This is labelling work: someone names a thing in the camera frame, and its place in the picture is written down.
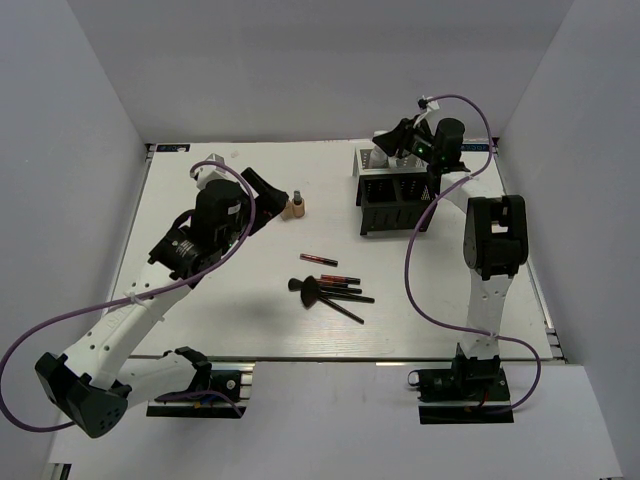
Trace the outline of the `foundation bottle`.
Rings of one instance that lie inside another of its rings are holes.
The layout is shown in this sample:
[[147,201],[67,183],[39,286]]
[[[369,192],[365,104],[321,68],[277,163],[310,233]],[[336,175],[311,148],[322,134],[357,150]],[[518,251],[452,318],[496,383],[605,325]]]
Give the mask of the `foundation bottle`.
[[306,214],[305,200],[302,197],[301,192],[299,190],[295,190],[293,192],[291,205],[292,205],[292,214],[294,218],[300,219],[305,216]]
[[283,221],[288,221],[290,219],[292,219],[294,217],[293,214],[293,204],[291,200],[288,200],[286,202],[286,205],[284,207],[284,209],[282,210],[282,212],[280,213],[280,218]]

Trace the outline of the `pink teal cosmetic tube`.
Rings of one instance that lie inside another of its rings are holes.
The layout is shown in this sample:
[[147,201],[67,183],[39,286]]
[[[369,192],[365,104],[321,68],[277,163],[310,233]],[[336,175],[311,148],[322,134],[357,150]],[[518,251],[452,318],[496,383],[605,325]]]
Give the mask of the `pink teal cosmetic tube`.
[[388,168],[388,156],[379,147],[375,146],[369,155],[368,168],[369,169],[384,169]]

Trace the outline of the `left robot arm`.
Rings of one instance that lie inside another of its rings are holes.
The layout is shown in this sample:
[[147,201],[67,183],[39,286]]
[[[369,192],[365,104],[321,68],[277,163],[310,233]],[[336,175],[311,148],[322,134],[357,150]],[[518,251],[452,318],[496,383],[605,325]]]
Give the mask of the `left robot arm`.
[[199,399],[209,392],[211,363],[190,347],[141,364],[130,355],[209,268],[288,202],[286,192],[251,168],[238,181],[206,174],[203,166],[192,175],[199,183],[194,208],[180,214],[151,249],[124,305],[110,309],[62,354],[45,353],[36,362],[47,397],[91,438],[107,434],[128,408],[142,402]]

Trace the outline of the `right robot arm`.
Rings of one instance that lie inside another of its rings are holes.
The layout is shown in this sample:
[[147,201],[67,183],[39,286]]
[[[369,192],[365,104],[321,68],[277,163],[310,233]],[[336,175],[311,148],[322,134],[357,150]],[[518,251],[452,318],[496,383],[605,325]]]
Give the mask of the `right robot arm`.
[[373,144],[388,158],[419,159],[434,185],[430,196],[444,194],[465,214],[463,257],[471,289],[466,325],[457,329],[456,360],[467,364],[453,371],[451,384],[459,396],[472,399],[488,385],[482,367],[499,368],[504,303],[529,244],[524,198],[502,195],[475,178],[461,159],[464,133],[464,124],[453,118],[441,120],[435,133],[424,119],[403,119],[393,130],[376,133]]

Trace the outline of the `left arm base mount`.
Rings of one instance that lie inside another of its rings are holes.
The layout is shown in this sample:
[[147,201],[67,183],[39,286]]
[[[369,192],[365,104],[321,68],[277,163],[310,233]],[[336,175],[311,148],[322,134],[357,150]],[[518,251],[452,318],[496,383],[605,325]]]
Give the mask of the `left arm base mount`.
[[150,401],[146,416],[167,419],[240,419],[251,396],[254,363],[214,362],[209,381],[189,390],[171,393],[172,400]]

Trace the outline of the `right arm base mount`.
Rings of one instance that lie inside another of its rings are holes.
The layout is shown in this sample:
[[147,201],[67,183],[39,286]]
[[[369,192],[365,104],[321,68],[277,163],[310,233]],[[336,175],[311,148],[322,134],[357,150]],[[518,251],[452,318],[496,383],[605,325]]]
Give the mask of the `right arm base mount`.
[[503,369],[494,380],[459,386],[451,369],[412,370],[407,383],[418,393],[421,425],[512,424],[511,395]]

